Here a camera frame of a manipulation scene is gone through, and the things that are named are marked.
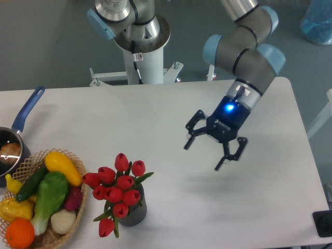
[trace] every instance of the orange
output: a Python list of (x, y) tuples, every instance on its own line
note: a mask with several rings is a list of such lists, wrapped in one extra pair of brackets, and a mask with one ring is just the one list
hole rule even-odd
[(32, 244), (35, 229), (27, 219), (16, 219), (7, 227), (7, 243), (13, 248), (25, 248)]

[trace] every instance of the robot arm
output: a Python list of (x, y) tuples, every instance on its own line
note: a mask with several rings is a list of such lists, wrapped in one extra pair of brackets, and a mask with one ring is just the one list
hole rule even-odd
[(152, 22), (155, 0), (96, 0), (95, 11), (90, 9), (87, 18), (103, 38), (111, 40), (132, 24)]
[[(278, 25), (278, 16), (269, 7), (260, 7), (257, 0), (222, 0), (222, 4), (237, 24), (228, 37), (211, 36), (204, 45), (203, 58), (237, 78), (213, 114), (207, 117), (198, 110), (186, 125), (190, 139), (188, 149), (196, 136), (208, 134), (223, 144), (224, 156), (217, 164), (219, 170), (226, 159), (239, 160), (247, 138), (239, 137), (239, 148), (233, 155), (229, 141), (237, 138), (245, 120), (278, 75), (285, 63), (285, 56), (276, 47), (263, 44)], [(199, 120), (206, 120), (206, 127), (194, 130)]]

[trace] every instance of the food in pot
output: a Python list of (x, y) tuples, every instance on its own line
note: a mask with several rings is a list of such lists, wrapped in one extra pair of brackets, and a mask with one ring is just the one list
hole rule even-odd
[(2, 146), (0, 150), (0, 162), (14, 165), (20, 158), (21, 146), (18, 143), (10, 143)]

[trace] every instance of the bouquet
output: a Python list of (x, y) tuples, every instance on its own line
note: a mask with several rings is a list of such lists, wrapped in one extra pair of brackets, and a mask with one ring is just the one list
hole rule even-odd
[(116, 172), (109, 167), (101, 167), (97, 173), (90, 172), (82, 178), (93, 189), (94, 198), (105, 201), (104, 212), (93, 220), (99, 221), (100, 237), (106, 237), (113, 231), (115, 237), (119, 237), (119, 220), (130, 218), (134, 208), (146, 204), (142, 202), (142, 182), (153, 175), (153, 172), (145, 173), (143, 161), (129, 162), (123, 153), (115, 158), (115, 169)]

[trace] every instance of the gray floor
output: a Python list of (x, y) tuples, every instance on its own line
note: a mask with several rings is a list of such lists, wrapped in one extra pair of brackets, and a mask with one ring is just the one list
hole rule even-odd
[[(307, 41), (300, 32), (309, 0), (265, 0), (279, 14), (279, 27), (267, 40), (286, 55), (280, 76), (292, 82), (305, 127), (328, 102), (332, 88), (332, 45)], [(0, 2), (0, 91), (87, 87), (95, 73), (124, 71), (114, 42), (96, 35), (86, 19), (93, 0), (2, 0)], [(212, 34), (227, 35), (235, 25), (219, 0), (156, 0), (171, 27), (164, 65), (184, 63), (183, 81), (205, 80), (209, 68), (202, 47)], [(217, 79), (234, 77), (216, 70)], [(332, 182), (332, 120), (310, 144), (322, 183)]]

